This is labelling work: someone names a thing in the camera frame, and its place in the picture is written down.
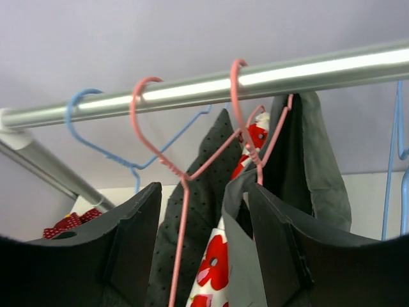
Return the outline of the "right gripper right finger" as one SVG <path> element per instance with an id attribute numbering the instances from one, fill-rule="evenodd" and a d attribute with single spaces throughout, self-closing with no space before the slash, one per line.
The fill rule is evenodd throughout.
<path id="1" fill-rule="evenodd" d="M 407 235 L 339 230 L 255 183 L 249 207 L 267 305 L 408 305 Z"/>

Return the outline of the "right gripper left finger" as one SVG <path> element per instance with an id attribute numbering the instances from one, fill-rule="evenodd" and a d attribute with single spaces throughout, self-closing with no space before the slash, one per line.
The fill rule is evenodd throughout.
<path id="1" fill-rule="evenodd" d="M 143 306 L 162 187 L 58 235 L 1 238 L 2 306 Z"/>

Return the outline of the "red white polka-dot skirt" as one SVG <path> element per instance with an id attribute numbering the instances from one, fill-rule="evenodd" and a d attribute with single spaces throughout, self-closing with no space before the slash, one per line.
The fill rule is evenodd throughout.
<path id="1" fill-rule="evenodd" d="M 45 228 L 43 230 L 42 237 L 44 239 L 53 239 L 60 233 L 76 228 L 101 215 L 102 213 L 97 209 L 91 209 L 83 213 L 82 215 L 78 215 L 76 212 L 73 212 L 71 214 L 66 215 L 62 220 L 57 222 L 53 227 Z"/>

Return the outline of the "plain grey skirt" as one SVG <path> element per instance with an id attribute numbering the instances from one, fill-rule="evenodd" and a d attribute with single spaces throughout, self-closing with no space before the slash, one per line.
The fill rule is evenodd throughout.
<path id="1" fill-rule="evenodd" d="M 222 217 L 228 246 L 227 299 L 230 306 L 266 306 L 252 224 L 243 194 L 256 180 L 254 165 L 227 184 Z M 328 138 L 318 95 L 293 97 L 274 149 L 263 168 L 263 186 L 288 205 L 344 231 L 351 206 Z"/>

